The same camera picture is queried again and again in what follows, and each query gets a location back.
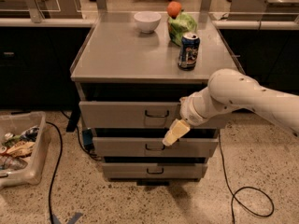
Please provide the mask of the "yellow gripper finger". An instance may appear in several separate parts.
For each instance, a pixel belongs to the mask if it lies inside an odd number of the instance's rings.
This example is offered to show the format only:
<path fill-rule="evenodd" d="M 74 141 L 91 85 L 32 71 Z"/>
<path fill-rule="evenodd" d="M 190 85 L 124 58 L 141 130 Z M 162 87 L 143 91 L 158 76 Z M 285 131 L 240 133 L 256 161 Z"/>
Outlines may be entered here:
<path fill-rule="evenodd" d="M 175 119 L 164 136 L 163 144 L 172 146 L 179 138 L 190 130 L 190 125 L 183 119 Z"/>

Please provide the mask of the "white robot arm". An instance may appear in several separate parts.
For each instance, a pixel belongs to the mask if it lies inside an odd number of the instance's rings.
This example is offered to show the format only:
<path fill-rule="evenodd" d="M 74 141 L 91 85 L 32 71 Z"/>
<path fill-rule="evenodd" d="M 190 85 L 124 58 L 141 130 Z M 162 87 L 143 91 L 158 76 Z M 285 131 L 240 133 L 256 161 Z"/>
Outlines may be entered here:
<path fill-rule="evenodd" d="M 175 119 L 163 139 L 172 146 L 210 119 L 247 109 L 297 137 L 299 135 L 299 96 L 267 89 L 255 79 L 232 69 L 213 73 L 207 86 L 180 98 L 180 119 Z"/>

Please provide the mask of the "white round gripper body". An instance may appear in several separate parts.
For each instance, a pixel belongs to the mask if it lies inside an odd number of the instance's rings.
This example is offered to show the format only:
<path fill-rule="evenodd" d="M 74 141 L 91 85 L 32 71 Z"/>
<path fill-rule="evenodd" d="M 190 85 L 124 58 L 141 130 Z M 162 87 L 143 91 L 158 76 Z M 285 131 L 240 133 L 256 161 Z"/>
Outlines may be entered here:
<path fill-rule="evenodd" d="M 194 96 L 182 97 L 180 99 L 180 116 L 191 126 L 199 126 L 206 122 L 193 105 Z"/>

